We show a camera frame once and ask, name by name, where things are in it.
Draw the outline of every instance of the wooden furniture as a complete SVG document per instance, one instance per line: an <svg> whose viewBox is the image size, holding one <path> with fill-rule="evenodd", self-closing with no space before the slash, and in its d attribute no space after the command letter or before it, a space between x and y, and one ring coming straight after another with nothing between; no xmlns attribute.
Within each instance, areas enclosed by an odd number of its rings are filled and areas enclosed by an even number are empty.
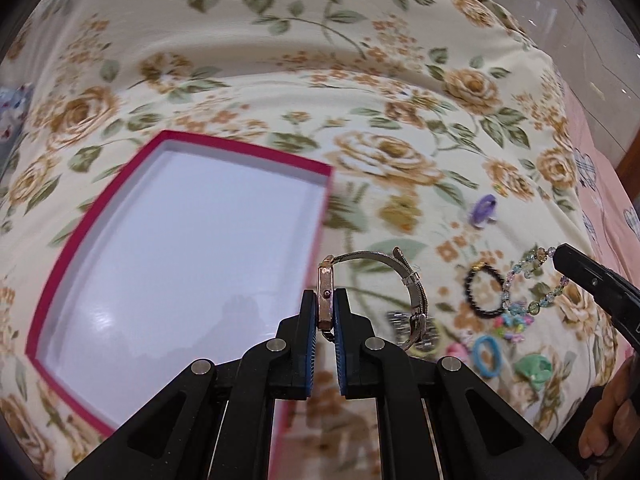
<svg viewBox="0 0 640 480"><path fill-rule="evenodd" d="M640 195L640 132L616 168L618 178L631 201Z"/></svg>

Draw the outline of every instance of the metal watch band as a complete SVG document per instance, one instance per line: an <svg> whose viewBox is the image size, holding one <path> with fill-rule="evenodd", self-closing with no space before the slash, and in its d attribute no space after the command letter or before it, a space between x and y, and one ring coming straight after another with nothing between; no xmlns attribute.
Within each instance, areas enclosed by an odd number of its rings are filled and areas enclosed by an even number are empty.
<svg viewBox="0 0 640 480"><path fill-rule="evenodd" d="M375 251L355 251L339 256L329 255L318 266L318 329L329 341L333 341L334 310L334 264L349 260L374 260L391 267L402 278L402 283L409 291L412 306L411 334L409 340L401 345L408 350L426 333L428 301L418 272L414 270L402 254L400 248L394 248L392 256Z"/></svg>

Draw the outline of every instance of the finger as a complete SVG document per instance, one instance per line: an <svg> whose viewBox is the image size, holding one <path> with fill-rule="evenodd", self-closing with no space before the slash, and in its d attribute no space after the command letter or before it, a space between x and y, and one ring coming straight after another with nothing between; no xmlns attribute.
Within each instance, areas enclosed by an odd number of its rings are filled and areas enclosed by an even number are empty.
<svg viewBox="0 0 640 480"><path fill-rule="evenodd" d="M609 393L603 392L602 398L597 402L593 413L591 413L590 420L593 420L600 426L610 428L619 407L620 405L616 402L613 390L610 390Z"/></svg>
<svg viewBox="0 0 640 480"><path fill-rule="evenodd" d="M627 400L618 410L613 420L613 434L616 440L627 448L640 431L640 416L631 400Z"/></svg>
<svg viewBox="0 0 640 480"><path fill-rule="evenodd" d="M588 458L592 454L602 455L609 447L609 433L607 428L590 419L582 431L578 440L578 450L582 458Z"/></svg>
<svg viewBox="0 0 640 480"><path fill-rule="evenodd" d="M610 380L604 388L605 392L608 390L607 395L613 396L613 399L618 406L622 406L629 396L629 381L632 363L633 357L627 358L620 367L620 370L616 372L612 380Z"/></svg>

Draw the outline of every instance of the blue gripper pad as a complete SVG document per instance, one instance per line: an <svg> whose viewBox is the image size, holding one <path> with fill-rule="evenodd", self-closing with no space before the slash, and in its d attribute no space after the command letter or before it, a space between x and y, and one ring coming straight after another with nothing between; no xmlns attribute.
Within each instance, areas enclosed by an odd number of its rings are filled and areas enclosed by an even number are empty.
<svg viewBox="0 0 640 480"><path fill-rule="evenodd" d="M305 387L306 396L311 395L311 389L314 387L314 367L316 366L316 317L318 315L317 308L311 309L309 318L309 332L306 340L306 377Z"/></svg>
<svg viewBox="0 0 640 480"><path fill-rule="evenodd" d="M334 343L335 343L335 363L338 372L338 386L340 386L340 394L346 395L347 391L347 368L346 368L346 350L344 348L344 337L342 336L342 327L340 325L340 311L338 309L336 294L334 292Z"/></svg>

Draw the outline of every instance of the floral fabric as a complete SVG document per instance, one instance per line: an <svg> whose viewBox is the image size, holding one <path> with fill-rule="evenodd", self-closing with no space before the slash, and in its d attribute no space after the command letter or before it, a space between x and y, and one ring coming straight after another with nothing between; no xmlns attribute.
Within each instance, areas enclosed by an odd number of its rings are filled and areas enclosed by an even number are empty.
<svg viewBox="0 0 640 480"><path fill-rule="evenodd" d="M0 409L46 479L62 478L100 436L25 359L42 287L95 197L162 129L254 142L335 166L320 254L399 245L422 269L440 336L437 358L486 333L504 365L489 380L547 438L614 368L616 338L574 285L510 344L463 295L469 267L506 273L538 246L591 253L577 170L551 60L491 0L43 0L0 68L34 83L24 140L0 206ZM498 198L497 222L468 224ZM369 262L337 268L376 333L406 291ZM551 264L521 275L512 298L541 299ZM498 303L478 277L477 302ZM372 402L338 394L330 345L318 343L312 399L287 405L277 476L380 476ZM552 365L535 388L514 371L530 354ZM491 356L482 354L485 364Z"/></svg>

